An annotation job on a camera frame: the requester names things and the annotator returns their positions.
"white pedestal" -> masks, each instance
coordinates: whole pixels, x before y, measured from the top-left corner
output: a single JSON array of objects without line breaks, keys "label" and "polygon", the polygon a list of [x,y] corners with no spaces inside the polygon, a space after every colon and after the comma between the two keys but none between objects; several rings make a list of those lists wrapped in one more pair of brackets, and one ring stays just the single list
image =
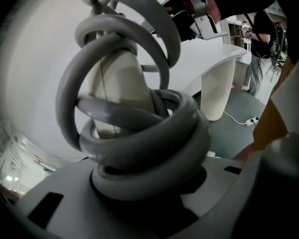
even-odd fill
[{"label": "white pedestal", "polygon": [[214,67],[201,77],[200,110],[210,121],[221,118],[234,79],[236,59]]}]

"coiled tube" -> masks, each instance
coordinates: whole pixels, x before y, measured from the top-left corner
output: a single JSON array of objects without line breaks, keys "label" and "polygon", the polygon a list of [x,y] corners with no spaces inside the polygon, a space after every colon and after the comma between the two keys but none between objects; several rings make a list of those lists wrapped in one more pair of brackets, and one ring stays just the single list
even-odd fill
[{"label": "coiled tube", "polygon": [[[82,21],[75,31],[76,42],[82,49],[72,59],[60,81],[56,99],[57,121],[67,142],[99,164],[99,169],[93,173],[97,189],[119,200],[144,199],[180,184],[200,165],[210,144],[208,121],[197,109],[192,97],[167,90],[169,70],[180,56],[180,39],[172,19],[156,0],[83,1],[93,7],[94,15]],[[167,58],[146,29],[114,11],[117,2],[128,5],[148,21],[164,41]],[[90,38],[95,32],[99,33],[98,38]],[[142,46],[156,63],[142,65],[143,71],[158,72],[160,75],[160,89],[150,91],[156,114],[90,95],[78,97],[84,78],[99,60],[118,49],[127,49],[137,55],[134,43]],[[81,134],[75,125],[75,106],[91,117]],[[173,111],[171,116],[167,109]],[[92,134],[95,130],[93,120],[119,126],[132,134],[122,138],[97,139]],[[155,190],[149,187],[142,192],[127,193],[127,196],[120,195],[124,183],[113,178],[119,175],[111,175],[110,178],[106,170],[111,167],[120,174],[128,173],[127,184],[133,181],[135,175],[138,180],[131,187],[142,188],[142,183],[148,184],[152,179],[158,179],[153,167],[160,166],[157,170],[163,175],[167,172],[164,169],[166,165],[169,169],[174,169],[169,173],[178,174],[177,179],[167,175],[169,186],[161,184],[164,182],[162,179]],[[110,182],[112,179],[116,181],[115,184]]]}]

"hand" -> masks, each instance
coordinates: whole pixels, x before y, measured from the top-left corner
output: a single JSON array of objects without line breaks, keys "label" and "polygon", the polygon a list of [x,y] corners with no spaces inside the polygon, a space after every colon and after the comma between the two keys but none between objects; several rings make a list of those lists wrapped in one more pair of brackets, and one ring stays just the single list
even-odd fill
[{"label": "hand", "polygon": [[220,21],[221,15],[219,8],[215,2],[215,0],[206,0],[207,1],[207,13],[214,20],[215,25]]},{"label": "hand", "polygon": [[[183,7],[186,9],[189,15],[194,14],[194,7],[191,3],[191,1],[183,0],[181,1]],[[172,7],[165,7],[165,10],[168,12],[168,14],[173,14],[173,8]]]},{"label": "hand", "polygon": [[243,38],[251,39],[250,32],[244,32],[244,31],[241,31],[240,33],[241,33],[241,35],[243,36]]}]

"person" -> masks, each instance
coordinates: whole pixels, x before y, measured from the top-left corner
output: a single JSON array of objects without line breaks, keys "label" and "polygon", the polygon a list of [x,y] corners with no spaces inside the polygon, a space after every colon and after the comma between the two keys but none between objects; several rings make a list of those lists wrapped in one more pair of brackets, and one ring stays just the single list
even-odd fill
[{"label": "person", "polygon": [[244,85],[247,86],[250,80],[250,87],[247,91],[255,96],[263,81],[263,70],[270,66],[270,46],[271,36],[275,33],[275,26],[269,15],[261,10],[254,18],[253,32],[242,31],[242,36],[251,39],[251,63],[247,67]]},{"label": "person", "polygon": [[[275,0],[248,0],[241,5],[241,0],[206,0],[207,13],[213,18],[215,24],[220,20],[233,15],[257,12],[272,5]],[[299,59],[299,0],[277,0],[288,20],[288,57],[282,69],[278,82],[271,95],[292,72]],[[275,139],[288,135],[287,126],[275,104],[269,99],[260,120],[253,131],[254,142],[247,146],[235,159],[245,161],[248,156],[257,150],[263,150]]]}]

